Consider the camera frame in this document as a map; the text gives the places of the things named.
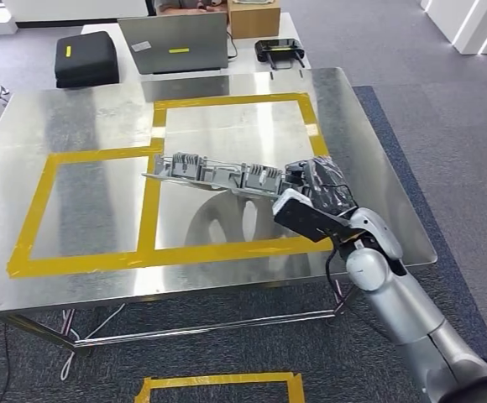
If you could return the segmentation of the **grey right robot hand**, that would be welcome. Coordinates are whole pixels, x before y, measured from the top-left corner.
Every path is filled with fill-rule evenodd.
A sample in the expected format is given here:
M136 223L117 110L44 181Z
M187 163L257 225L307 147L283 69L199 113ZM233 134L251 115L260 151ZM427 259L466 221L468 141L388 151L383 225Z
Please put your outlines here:
M342 216L359 207L343 172L329 155L290 163L285 174L285 181L320 211Z

